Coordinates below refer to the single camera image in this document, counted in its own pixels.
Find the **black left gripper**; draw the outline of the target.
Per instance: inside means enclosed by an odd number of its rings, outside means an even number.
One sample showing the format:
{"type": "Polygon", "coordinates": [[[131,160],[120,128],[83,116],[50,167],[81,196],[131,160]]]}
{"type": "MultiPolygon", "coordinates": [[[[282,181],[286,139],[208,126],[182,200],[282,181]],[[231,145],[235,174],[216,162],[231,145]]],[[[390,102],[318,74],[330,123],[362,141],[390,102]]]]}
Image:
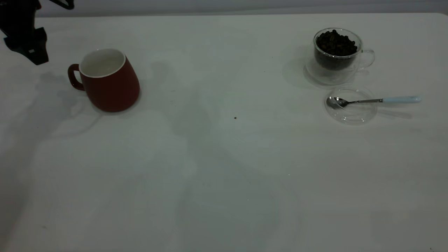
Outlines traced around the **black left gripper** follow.
{"type": "Polygon", "coordinates": [[[0,27],[6,35],[6,46],[35,65],[49,61],[46,31],[43,27],[35,28],[35,13],[40,8],[38,0],[0,1],[0,27]]]}

